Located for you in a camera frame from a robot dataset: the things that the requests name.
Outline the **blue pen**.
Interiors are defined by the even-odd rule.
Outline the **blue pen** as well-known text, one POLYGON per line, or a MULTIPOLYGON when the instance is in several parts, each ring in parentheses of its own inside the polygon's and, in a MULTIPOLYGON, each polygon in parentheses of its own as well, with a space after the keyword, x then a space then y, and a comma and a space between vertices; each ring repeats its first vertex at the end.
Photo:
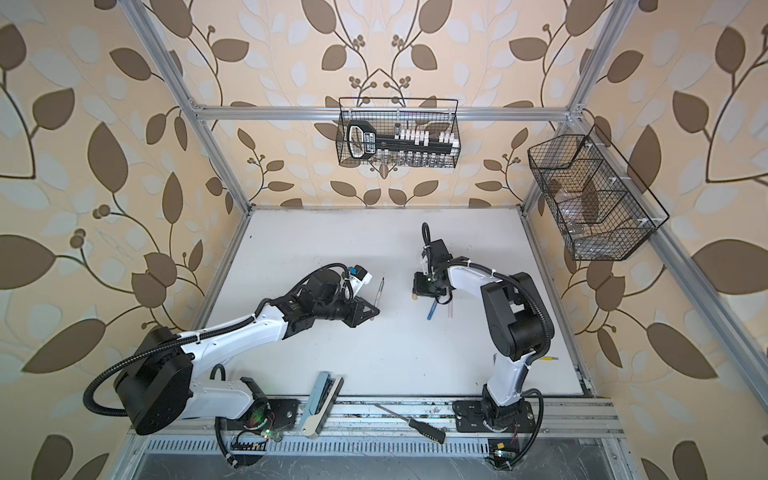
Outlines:
POLYGON ((434 299, 427 315, 427 321, 431 321, 433 319, 438 305, 439 305, 438 299, 434 299))

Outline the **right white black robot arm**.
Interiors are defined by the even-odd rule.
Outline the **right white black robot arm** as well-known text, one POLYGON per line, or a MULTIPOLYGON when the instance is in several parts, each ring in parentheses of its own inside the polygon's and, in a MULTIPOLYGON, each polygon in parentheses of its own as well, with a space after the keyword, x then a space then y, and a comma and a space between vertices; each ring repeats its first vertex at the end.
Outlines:
POLYGON ((493 373, 483 387, 483 422, 502 430, 523 411, 524 382, 532 364, 546 356, 555 336, 531 276, 502 274, 467 257, 453 257, 443 240, 426 239, 422 269, 414 274, 413 293, 436 305, 449 305, 456 290, 482 300, 486 324, 496 348, 493 373))

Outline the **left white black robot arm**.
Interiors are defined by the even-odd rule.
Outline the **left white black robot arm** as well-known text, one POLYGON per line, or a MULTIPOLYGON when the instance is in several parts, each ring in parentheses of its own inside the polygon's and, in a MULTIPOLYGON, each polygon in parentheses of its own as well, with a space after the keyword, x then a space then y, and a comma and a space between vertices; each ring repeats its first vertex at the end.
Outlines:
POLYGON ((139 435, 154 434, 181 419, 246 420, 263 409, 265 394, 249 377, 210 378, 214 368, 306 331, 317 321, 355 328, 376 317, 379 309, 359 295, 371 279, 360 265, 331 263, 286 294, 262 299, 254 312, 216 327, 179 334, 158 327, 133 355, 86 387, 83 404, 97 415, 128 418, 139 435))

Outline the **light blue stapler tool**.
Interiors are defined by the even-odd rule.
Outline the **light blue stapler tool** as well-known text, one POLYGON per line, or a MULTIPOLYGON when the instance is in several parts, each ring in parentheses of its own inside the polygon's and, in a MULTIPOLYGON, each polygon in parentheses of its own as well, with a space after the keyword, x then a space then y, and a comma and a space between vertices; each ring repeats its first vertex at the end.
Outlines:
POLYGON ((343 384, 342 376, 333 377, 326 371, 318 374, 299 422, 303 436, 312 440, 319 437, 343 384))

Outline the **black socket tool set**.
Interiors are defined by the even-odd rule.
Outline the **black socket tool set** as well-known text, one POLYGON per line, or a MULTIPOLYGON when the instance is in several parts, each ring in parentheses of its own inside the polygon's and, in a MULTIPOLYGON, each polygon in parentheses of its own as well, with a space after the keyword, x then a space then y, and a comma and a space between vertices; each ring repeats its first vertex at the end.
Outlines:
POLYGON ((364 120, 352 120, 343 130, 342 145, 352 158, 405 160, 447 160, 457 158, 461 143, 453 132, 440 132, 432 139, 427 130, 407 129, 395 126, 392 133, 384 127, 374 127, 364 120))

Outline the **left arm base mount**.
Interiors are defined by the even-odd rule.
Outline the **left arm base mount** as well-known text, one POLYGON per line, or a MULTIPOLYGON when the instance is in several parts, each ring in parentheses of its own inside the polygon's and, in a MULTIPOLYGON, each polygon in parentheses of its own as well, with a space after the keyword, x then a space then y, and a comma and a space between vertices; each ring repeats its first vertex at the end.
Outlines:
POLYGON ((259 462, 267 447, 295 425, 299 406, 297 399, 259 400, 239 419, 217 417, 214 434, 226 463, 237 469, 259 462))

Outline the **black handled screwdriver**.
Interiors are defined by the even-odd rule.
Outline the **black handled screwdriver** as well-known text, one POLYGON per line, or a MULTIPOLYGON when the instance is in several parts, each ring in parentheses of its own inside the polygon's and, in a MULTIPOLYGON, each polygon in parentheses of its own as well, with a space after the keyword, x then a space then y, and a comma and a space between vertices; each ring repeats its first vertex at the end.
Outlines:
POLYGON ((380 404, 374 404, 374 406, 383 412, 386 412, 387 414, 394 416, 395 418, 398 418, 404 422, 407 423, 407 425, 414 431, 416 431, 419 435, 437 443, 440 445, 443 445, 446 441, 446 433, 426 422, 416 420, 411 417, 406 417, 403 415, 400 415, 380 404))

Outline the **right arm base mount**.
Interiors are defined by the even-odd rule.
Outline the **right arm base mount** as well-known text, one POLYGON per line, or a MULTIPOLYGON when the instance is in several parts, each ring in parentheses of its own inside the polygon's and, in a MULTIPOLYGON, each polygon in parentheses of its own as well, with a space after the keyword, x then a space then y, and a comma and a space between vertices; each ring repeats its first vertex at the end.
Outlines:
POLYGON ((516 403, 499 407, 487 396, 452 404, 459 433, 499 433, 502 446, 490 446, 486 462, 495 470, 511 471, 525 458, 536 441, 544 416, 544 397, 537 389, 523 393, 516 403))

